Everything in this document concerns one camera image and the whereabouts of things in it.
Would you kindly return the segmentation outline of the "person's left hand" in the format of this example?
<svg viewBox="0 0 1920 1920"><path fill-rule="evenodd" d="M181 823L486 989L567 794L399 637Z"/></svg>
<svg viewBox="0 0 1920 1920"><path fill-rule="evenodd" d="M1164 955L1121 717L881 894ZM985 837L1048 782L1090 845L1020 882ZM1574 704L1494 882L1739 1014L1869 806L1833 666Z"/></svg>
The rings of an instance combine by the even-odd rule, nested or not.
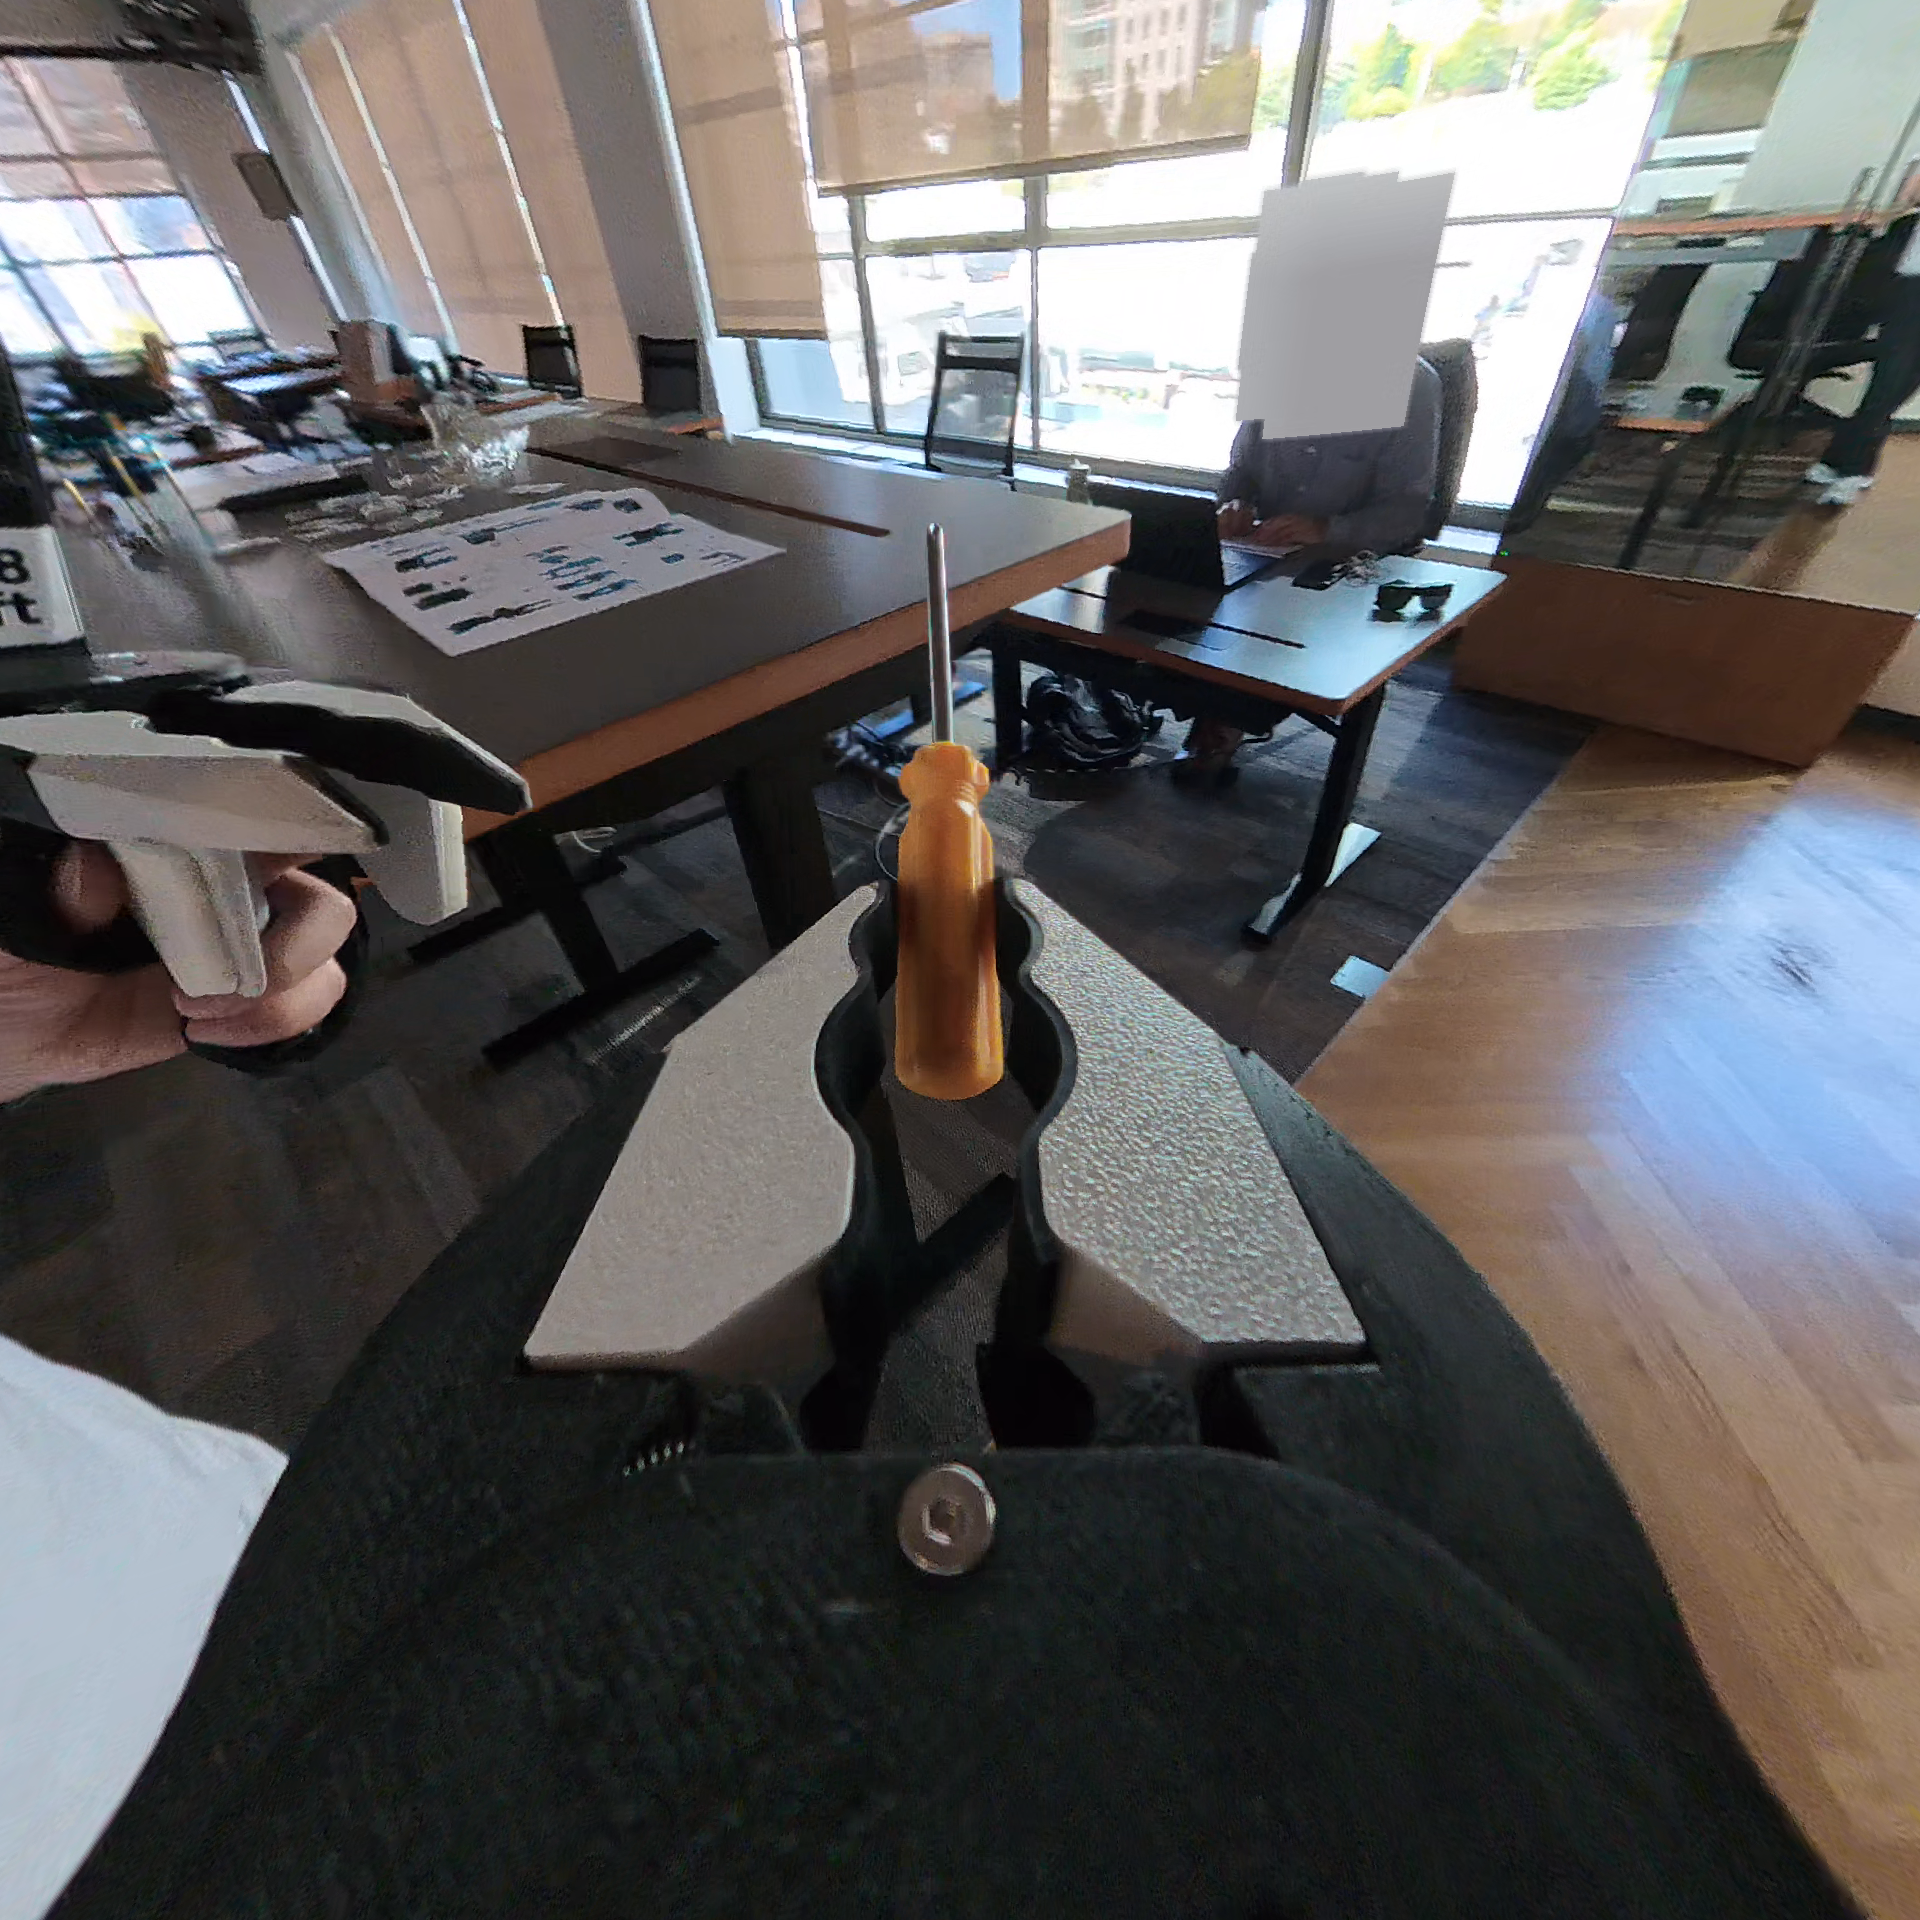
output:
<svg viewBox="0 0 1920 1920"><path fill-rule="evenodd" d="M164 966L142 973L55 973L0 955L0 1103L84 1087L174 1058L273 1074L324 1058L367 973L367 923L356 894L324 869L250 850L263 882L263 995L181 995Z"/></svg>

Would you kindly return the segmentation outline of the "window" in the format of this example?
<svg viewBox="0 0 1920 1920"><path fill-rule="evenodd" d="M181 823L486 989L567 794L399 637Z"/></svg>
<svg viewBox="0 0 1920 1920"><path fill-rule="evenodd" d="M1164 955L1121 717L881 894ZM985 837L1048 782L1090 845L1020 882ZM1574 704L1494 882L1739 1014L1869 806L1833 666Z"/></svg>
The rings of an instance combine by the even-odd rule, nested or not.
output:
<svg viewBox="0 0 1920 1920"><path fill-rule="evenodd" d="M792 104L804 82L778 7ZM1419 340L1475 340L1462 507L1509 514L1647 136L1647 7L1266 7L1243 151L825 196L825 340L756 340L778 426L916 438L939 334L1020 334L1017 446L1217 473L1259 206L1305 175L1456 175Z"/></svg>

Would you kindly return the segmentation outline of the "dark laptop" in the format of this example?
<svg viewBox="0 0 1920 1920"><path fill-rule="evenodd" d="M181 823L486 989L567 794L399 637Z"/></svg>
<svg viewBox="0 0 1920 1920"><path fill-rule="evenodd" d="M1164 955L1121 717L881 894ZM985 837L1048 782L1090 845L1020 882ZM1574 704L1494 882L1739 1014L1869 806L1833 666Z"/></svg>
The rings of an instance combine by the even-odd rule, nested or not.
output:
<svg viewBox="0 0 1920 1920"><path fill-rule="evenodd" d="M1126 514L1131 540L1111 571L1141 581L1225 599L1283 565L1283 548L1225 544L1217 507L1201 493L1090 477L1090 507Z"/></svg>

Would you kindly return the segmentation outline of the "black backpack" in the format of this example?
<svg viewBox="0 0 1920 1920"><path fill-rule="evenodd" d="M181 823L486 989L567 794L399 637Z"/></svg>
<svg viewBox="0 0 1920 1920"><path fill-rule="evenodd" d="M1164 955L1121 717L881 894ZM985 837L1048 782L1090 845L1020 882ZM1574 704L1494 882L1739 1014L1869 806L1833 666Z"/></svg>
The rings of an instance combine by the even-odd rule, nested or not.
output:
<svg viewBox="0 0 1920 1920"><path fill-rule="evenodd" d="M1159 725L1164 711L1082 673L1036 673L1020 691L1020 759L1048 771L1126 771Z"/></svg>

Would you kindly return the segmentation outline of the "person's white shirt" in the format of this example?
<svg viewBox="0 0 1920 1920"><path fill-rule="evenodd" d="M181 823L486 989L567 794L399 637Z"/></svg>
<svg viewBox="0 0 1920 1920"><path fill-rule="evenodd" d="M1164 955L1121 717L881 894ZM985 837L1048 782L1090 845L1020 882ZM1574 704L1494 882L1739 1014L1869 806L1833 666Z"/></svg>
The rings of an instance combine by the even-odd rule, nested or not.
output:
<svg viewBox="0 0 1920 1920"><path fill-rule="evenodd" d="M0 1913L39 1920L151 1760L286 1452L0 1346Z"/></svg>

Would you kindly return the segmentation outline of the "beige roller blind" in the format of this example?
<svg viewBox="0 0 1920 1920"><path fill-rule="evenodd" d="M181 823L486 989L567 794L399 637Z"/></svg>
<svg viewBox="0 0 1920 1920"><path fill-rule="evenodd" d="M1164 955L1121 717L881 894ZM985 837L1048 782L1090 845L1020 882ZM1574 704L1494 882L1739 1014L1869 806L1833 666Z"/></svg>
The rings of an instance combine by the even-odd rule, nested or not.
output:
<svg viewBox="0 0 1920 1920"><path fill-rule="evenodd" d="M1243 151L1266 64L1266 0L800 0L792 36L825 196Z"/></svg>
<svg viewBox="0 0 1920 1920"><path fill-rule="evenodd" d="M825 284L804 213L804 136L768 0L649 0L676 151L732 340L825 340Z"/></svg>

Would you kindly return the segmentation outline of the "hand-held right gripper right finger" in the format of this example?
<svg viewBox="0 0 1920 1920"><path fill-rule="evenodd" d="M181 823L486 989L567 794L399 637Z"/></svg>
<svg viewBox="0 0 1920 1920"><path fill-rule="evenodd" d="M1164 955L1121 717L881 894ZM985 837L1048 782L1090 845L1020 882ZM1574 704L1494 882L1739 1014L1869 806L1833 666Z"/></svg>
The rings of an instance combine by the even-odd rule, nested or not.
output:
<svg viewBox="0 0 1920 1920"><path fill-rule="evenodd" d="M1365 1364L1259 1115L1266 1063L1032 879L1004 879L998 973L1036 1109L975 1353L998 1447L1090 1447L1131 1390L1209 1402L1234 1372Z"/></svg>

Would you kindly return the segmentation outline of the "orange handled screwdriver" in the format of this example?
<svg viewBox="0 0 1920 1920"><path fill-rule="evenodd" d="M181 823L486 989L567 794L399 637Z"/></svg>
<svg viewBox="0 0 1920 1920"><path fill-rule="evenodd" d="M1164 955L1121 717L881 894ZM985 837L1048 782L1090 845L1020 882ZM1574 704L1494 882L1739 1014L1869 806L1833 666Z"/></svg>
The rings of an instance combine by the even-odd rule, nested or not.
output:
<svg viewBox="0 0 1920 1920"><path fill-rule="evenodd" d="M922 534L931 738L898 771L898 1080L968 1103L1004 1080L990 767L948 724L948 544Z"/></svg>

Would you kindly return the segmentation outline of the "crumpled clear plastic wrap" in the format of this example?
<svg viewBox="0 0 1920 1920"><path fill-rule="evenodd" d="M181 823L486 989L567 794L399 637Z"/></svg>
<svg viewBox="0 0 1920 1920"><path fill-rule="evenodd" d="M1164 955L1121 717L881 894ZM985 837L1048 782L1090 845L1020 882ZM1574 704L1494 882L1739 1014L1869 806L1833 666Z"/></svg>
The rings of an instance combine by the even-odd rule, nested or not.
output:
<svg viewBox="0 0 1920 1920"><path fill-rule="evenodd" d="M419 407L356 407L371 446L371 485L399 495L460 495L507 485L526 466L529 426L472 400L431 392Z"/></svg>

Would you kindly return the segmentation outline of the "wood edged dark desk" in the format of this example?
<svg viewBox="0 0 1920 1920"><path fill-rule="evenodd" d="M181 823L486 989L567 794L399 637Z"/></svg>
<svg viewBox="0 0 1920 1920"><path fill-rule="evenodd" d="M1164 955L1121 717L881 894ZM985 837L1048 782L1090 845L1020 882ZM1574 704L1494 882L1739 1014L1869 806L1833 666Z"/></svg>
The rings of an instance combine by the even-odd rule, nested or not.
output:
<svg viewBox="0 0 1920 1920"><path fill-rule="evenodd" d="M1437 625L1377 625L1377 581L1456 581L1456 599ZM1336 574L1321 589L1259 574L1225 599L1141 581L1109 565L990 625L998 771L1020 767L1020 660L1141 698L1179 724L1234 724L1243 734L1308 724L1329 734L1308 845L1283 894L1243 923L1243 942L1272 942L1377 845L1377 823L1358 823L1358 786L1380 691L1494 589L1498 571L1431 559L1392 559L1380 574Z"/></svg>

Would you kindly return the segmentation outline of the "printed instruction sheet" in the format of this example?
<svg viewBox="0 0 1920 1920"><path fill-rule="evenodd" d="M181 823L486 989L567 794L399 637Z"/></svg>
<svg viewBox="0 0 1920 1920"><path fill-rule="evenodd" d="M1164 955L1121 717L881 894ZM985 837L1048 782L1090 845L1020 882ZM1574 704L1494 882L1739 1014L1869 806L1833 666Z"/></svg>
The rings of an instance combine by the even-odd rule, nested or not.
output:
<svg viewBox="0 0 1920 1920"><path fill-rule="evenodd" d="M356 589L441 654L479 654L768 559L778 559L778 544L681 515L637 485L526 495L489 515L328 548Z"/></svg>

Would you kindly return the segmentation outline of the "black office chair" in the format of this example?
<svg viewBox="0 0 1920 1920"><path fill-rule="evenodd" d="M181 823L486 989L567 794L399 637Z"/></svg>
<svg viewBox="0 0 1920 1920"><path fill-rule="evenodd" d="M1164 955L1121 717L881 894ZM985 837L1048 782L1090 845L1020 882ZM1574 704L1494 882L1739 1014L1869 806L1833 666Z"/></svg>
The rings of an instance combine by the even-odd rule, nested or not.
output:
<svg viewBox="0 0 1920 1920"><path fill-rule="evenodd" d="M1437 370L1437 485L1431 485L1431 515L1419 544L1449 534L1462 507L1462 473L1467 473L1467 438L1482 411L1482 360L1475 340L1419 340L1419 360Z"/></svg>

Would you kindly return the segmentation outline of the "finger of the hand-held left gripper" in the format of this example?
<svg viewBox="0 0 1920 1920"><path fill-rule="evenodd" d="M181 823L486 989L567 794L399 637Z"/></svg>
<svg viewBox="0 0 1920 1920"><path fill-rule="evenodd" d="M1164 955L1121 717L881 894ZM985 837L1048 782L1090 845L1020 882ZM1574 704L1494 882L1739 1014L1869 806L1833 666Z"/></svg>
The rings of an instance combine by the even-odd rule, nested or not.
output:
<svg viewBox="0 0 1920 1920"><path fill-rule="evenodd" d="M29 818L90 845L371 850L386 823L300 757L159 734L142 717L29 717Z"/></svg>
<svg viewBox="0 0 1920 1920"><path fill-rule="evenodd" d="M250 683L223 698L223 738L292 757L356 794L371 810L359 869L406 923L464 913L464 810L529 806L501 757L386 691Z"/></svg>

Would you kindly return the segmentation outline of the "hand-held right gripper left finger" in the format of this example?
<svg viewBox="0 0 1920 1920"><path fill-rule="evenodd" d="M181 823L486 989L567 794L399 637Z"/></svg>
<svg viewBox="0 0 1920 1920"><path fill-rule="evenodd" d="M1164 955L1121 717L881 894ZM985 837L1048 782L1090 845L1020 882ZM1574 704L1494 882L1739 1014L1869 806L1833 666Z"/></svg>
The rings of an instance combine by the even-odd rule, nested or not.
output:
<svg viewBox="0 0 1920 1920"><path fill-rule="evenodd" d="M887 966L859 882L667 1042L526 1372L772 1390L813 1447L867 1441L903 1284Z"/></svg>

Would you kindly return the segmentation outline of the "wooden cabinet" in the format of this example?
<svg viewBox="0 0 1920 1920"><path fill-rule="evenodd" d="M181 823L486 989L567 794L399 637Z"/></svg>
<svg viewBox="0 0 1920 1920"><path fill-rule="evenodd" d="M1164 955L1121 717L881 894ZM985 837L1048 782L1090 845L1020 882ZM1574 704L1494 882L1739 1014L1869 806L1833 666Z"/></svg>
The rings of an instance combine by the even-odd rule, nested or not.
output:
<svg viewBox="0 0 1920 1920"><path fill-rule="evenodd" d="M1509 559L1456 627L1456 691L1814 767L1906 627L1903 611Z"/></svg>

